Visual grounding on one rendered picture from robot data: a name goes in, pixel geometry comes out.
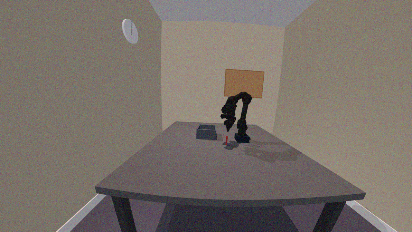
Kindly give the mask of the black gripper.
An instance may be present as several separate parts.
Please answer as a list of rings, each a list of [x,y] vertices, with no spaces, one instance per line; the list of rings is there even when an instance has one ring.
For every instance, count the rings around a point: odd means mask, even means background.
[[[230,130],[230,128],[233,126],[236,120],[236,117],[234,116],[235,116],[235,113],[228,113],[228,120],[224,121],[224,125],[226,125],[227,131]]]

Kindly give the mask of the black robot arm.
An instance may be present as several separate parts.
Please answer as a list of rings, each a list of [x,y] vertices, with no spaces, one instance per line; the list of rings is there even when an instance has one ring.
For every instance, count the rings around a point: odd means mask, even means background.
[[[246,125],[246,113],[248,109],[248,105],[252,100],[252,97],[250,94],[246,92],[240,92],[239,94],[228,97],[228,100],[226,101],[226,104],[222,107],[222,113],[221,118],[228,119],[228,113],[235,113],[235,109],[237,107],[236,103],[242,99],[243,102],[243,108],[241,112],[241,118],[237,122],[237,128],[238,130],[238,135],[239,136],[246,136],[246,130],[247,130],[247,125]]]

